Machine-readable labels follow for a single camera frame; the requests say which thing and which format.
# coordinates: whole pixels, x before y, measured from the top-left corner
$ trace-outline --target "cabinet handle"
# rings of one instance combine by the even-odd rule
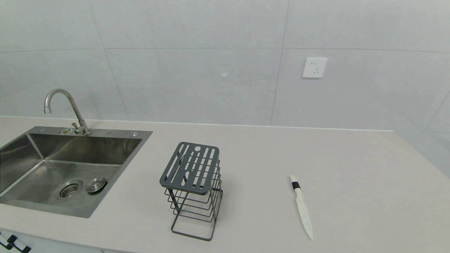
[[[7,250],[11,250],[11,249],[13,248],[13,246],[12,246],[9,242],[8,242],[7,245],[4,245],[2,242],[0,242],[0,244],[1,244],[5,249],[7,249]]]
[[[16,248],[16,250],[18,250],[19,252],[21,252],[21,253],[30,252],[31,248],[28,246],[25,246],[23,249],[20,249],[19,247],[17,247],[17,245],[15,244],[16,241],[18,241],[20,244],[22,244],[19,240],[17,240],[17,236],[15,236],[15,235],[11,235],[7,240],[7,242],[9,244],[11,244],[14,248]]]

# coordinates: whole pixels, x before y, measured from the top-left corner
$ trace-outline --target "sink basin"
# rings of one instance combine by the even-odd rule
[[[0,149],[0,203],[89,218],[151,134],[36,126]]]

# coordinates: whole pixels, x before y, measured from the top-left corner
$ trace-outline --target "knife block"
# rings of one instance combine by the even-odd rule
[[[175,234],[211,241],[222,200],[219,149],[188,142],[178,144],[160,184],[175,219]]]

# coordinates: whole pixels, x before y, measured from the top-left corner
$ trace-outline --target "electrical outlet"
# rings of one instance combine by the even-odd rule
[[[327,58],[306,58],[303,78],[322,78],[327,60]]]

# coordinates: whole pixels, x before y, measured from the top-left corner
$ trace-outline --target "white countertop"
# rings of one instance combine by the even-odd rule
[[[34,126],[0,117],[0,146]],[[450,180],[393,132],[87,121],[153,131],[89,219],[0,204],[0,228],[129,252],[448,252]],[[173,234],[159,178],[181,141],[220,149],[223,201],[211,242]],[[288,175],[314,229],[303,230]]]

